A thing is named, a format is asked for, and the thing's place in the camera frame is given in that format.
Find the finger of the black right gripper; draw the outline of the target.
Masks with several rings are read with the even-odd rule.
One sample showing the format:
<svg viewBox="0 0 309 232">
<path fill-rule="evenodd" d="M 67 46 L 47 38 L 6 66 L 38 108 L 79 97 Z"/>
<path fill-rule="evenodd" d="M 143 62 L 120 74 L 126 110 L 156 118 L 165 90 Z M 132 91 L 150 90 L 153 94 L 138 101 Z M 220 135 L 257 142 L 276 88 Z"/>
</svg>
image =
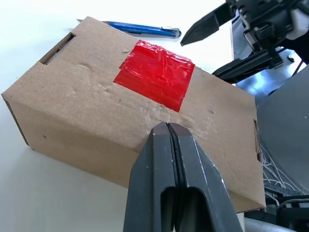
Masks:
<svg viewBox="0 0 309 232">
<path fill-rule="evenodd" d="M 245 59 L 235 59 L 212 74 L 229 84 L 236 84 L 263 70 L 278 68 L 282 64 L 283 60 L 275 49 L 266 49 Z"/>
<path fill-rule="evenodd" d="M 202 41 L 234 18 L 234 4 L 224 3 L 195 22 L 181 40 L 181 46 Z"/>
</svg>

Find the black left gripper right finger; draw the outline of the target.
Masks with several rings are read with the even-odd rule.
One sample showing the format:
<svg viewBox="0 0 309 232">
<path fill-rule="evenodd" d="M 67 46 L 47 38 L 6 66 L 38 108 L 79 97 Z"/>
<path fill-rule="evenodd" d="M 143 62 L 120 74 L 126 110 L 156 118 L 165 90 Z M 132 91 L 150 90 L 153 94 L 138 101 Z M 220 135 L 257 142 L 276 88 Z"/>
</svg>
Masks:
<svg viewBox="0 0 309 232">
<path fill-rule="evenodd" d="M 178 174 L 178 232 L 240 232 L 241 224 L 218 168 L 189 129 L 169 123 Z"/>
</svg>

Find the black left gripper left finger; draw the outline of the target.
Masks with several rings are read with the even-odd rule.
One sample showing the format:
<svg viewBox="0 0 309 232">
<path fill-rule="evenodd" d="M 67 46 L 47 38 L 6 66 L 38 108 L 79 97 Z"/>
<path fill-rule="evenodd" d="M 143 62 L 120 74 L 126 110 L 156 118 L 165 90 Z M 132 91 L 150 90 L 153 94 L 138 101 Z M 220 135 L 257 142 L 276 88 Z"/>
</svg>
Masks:
<svg viewBox="0 0 309 232">
<path fill-rule="evenodd" d="M 123 230 L 172 231 L 175 187 L 170 132 L 166 123 L 159 123 L 131 169 Z"/>
</svg>

